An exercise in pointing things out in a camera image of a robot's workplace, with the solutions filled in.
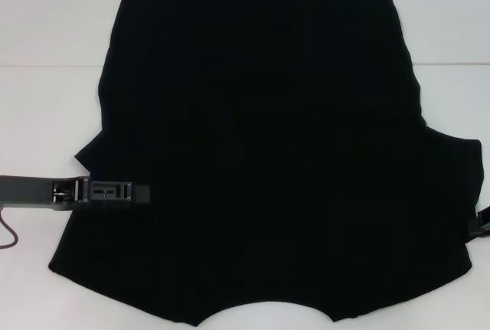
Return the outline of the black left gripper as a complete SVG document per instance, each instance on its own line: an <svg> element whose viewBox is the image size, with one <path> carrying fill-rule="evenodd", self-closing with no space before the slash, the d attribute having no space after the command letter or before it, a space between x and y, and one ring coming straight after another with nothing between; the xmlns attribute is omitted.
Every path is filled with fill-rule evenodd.
<svg viewBox="0 0 490 330"><path fill-rule="evenodd" d="M150 186L127 181L89 181L76 178L1 176L1 207L72 211L91 201L148 204Z"/></svg>

